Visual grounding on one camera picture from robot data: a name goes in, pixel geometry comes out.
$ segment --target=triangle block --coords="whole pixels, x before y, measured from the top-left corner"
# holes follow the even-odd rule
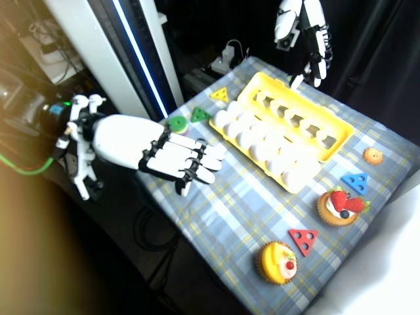
[[[318,231],[315,230],[289,230],[289,234],[305,257],[309,255],[318,237]]]
[[[211,116],[205,110],[201,109],[200,107],[194,108],[191,116],[191,122],[196,123],[197,121],[207,120]]]
[[[368,174],[346,175],[341,177],[341,180],[357,191],[360,195],[364,196],[366,194]]]
[[[217,90],[216,92],[213,92],[210,94],[210,97],[213,100],[222,100],[223,102],[229,102],[229,98],[228,98],[228,88],[227,87],[223,87],[219,90]]]

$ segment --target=blue plaid fabric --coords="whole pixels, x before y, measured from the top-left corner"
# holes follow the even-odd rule
[[[200,106],[210,114],[226,106],[209,95],[228,88],[235,100],[256,72],[287,81],[287,75],[257,58],[248,58],[235,70],[181,106],[171,116],[190,120]],[[204,121],[189,123],[188,136],[204,138],[228,151],[216,183],[194,182],[186,198],[178,196],[172,182],[139,174],[146,189],[215,273],[255,314],[299,314],[326,284],[352,251],[384,204],[409,171],[419,166],[420,148],[331,97],[302,84],[298,93],[327,106],[355,127],[354,136],[343,149],[323,165],[321,172],[298,194],[290,194],[254,165],[247,157]],[[385,160],[378,166],[362,157],[366,148],[382,151]],[[317,201],[326,191],[347,187],[343,175],[367,173],[365,199],[371,210],[362,213],[350,226],[332,227],[318,216]],[[319,232],[308,257],[303,257],[289,229]],[[255,255],[267,242],[281,240],[296,252],[298,273],[287,285],[266,283],[255,268]]]

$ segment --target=white cloth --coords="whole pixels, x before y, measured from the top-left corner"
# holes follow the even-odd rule
[[[306,315],[418,314],[420,304],[420,171],[371,225]]]

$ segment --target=robotic arm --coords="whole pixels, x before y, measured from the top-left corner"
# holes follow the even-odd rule
[[[96,179],[92,161],[96,155],[106,161],[130,169],[138,169],[157,177],[175,181],[177,192],[186,196],[193,179],[212,184],[212,171],[222,168],[224,152],[177,135],[168,126],[140,117],[97,112],[104,99],[97,94],[89,98],[76,95],[68,128],[57,147],[66,148],[68,138],[77,142],[77,174],[73,178],[84,200],[95,198],[102,188]]]
[[[290,87],[296,89],[303,80],[319,87],[333,58],[331,36],[320,0],[283,0],[280,3],[274,27],[277,48],[289,51],[300,33],[306,40],[310,58],[303,71],[292,77]]]

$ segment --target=green cable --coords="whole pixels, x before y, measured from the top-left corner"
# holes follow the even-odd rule
[[[13,164],[11,161],[9,161],[7,158],[5,158],[4,156],[2,156],[1,154],[0,154],[0,161],[2,161],[4,164],[6,164],[7,166],[9,166],[12,169],[14,169],[17,173],[19,173],[21,175],[32,176],[32,175],[41,174],[43,171],[45,171],[46,169],[48,169],[50,167],[50,165],[53,164],[54,159],[52,157],[49,157],[47,159],[47,161],[44,163],[44,165],[42,165],[38,169],[34,169],[33,171],[26,171],[24,169],[18,168],[15,164]]]

